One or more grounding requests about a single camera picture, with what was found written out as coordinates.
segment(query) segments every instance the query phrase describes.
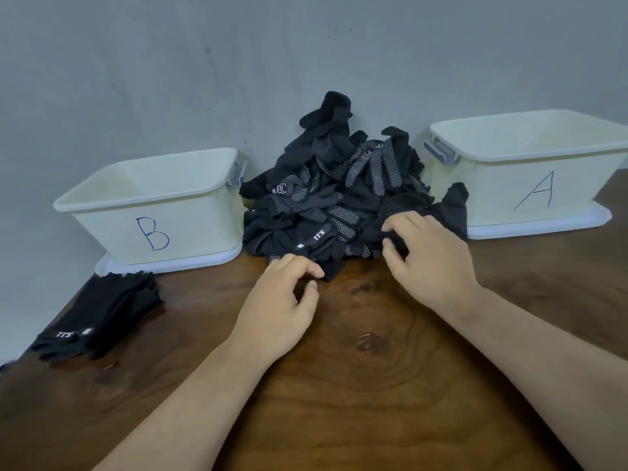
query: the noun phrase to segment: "pile of black gloves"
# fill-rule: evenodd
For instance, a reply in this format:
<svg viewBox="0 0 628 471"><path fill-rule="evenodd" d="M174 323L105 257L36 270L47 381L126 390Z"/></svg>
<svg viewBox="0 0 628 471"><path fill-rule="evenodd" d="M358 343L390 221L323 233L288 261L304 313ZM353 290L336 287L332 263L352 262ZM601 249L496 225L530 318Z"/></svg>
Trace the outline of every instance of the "pile of black gloves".
<svg viewBox="0 0 628 471"><path fill-rule="evenodd" d="M305 129L277 164L240 189L254 198L244 214L244 250L269 261L287 253L318 262L327 280L348 257L379 257L384 221L400 212L431 215L467 240L467 189L455 183L440 203L420 181L423 169L408 133L387 127L384 141L349 133L351 101L328 92L320 109L304 116Z"/></svg>
<svg viewBox="0 0 628 471"><path fill-rule="evenodd" d="M71 309L40 333L30 350L45 362L83 354L104 356L161 303L155 285L152 272L92 277Z"/></svg>

